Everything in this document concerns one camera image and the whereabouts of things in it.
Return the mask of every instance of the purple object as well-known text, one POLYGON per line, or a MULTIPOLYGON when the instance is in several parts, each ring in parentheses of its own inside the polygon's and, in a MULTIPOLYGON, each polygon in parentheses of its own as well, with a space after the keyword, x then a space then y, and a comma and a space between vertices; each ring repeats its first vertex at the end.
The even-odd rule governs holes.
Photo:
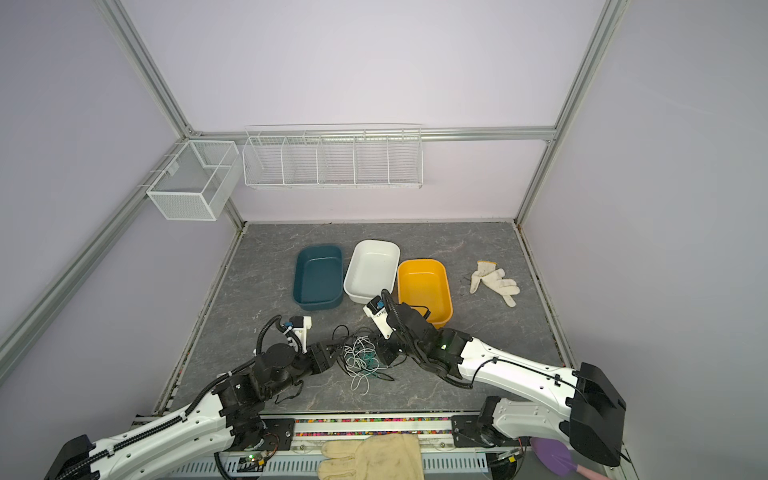
POLYGON ((555 475, 565 477, 571 472, 577 472, 590 480, 610 480, 605 475, 577 465, 571 458, 571 451, 559 440, 531 437, 531 447, 541 463, 555 475))

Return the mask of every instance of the yellow plastic basin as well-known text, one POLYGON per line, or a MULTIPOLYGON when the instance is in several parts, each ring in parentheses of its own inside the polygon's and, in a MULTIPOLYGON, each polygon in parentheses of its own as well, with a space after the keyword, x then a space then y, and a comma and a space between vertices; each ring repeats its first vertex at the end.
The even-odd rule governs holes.
MULTIPOLYGON (((453 316, 451 290, 445 267, 430 258, 406 260, 397 268, 397 296, 400 303, 423 305, 432 312, 427 319, 442 328, 453 316)), ((424 309, 417 308, 422 314, 424 309)))

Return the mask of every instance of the plastic tub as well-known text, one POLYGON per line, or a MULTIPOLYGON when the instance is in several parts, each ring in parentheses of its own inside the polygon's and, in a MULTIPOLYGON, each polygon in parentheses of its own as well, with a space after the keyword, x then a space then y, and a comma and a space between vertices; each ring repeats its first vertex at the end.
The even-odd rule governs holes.
POLYGON ((437 260, 425 258, 400 263, 397 290, 400 303, 428 307, 432 313, 427 321, 435 328, 442 328, 453 316, 448 274, 437 260))
POLYGON ((400 247, 392 242, 363 240, 355 246, 344 279, 344 291, 353 302, 368 303, 395 286, 400 247))
POLYGON ((344 266, 336 245, 315 245, 299 252, 293 300, 305 310, 327 310, 343 298, 344 266))

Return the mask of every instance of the white mesh basket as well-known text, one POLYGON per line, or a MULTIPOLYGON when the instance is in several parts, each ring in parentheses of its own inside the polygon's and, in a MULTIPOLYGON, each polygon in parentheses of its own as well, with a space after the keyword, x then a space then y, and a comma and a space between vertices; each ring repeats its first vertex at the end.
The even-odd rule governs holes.
POLYGON ((243 168, 246 185, 257 189, 421 187, 421 135, 261 132, 243 146, 243 168))
POLYGON ((242 174, 233 141, 189 140, 147 195, 168 220, 216 220, 242 174))

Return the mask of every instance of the tangled white cable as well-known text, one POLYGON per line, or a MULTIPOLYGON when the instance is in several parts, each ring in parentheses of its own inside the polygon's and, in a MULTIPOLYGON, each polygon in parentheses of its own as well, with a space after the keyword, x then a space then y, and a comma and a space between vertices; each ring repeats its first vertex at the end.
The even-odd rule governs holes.
POLYGON ((344 363, 349 376, 352 377, 350 390, 357 390, 360 383, 365 379, 367 395, 370 390, 370 381, 368 377, 376 375, 379 370, 388 368, 376 358, 376 348, 367 336, 359 336, 352 345, 344 346, 344 363))

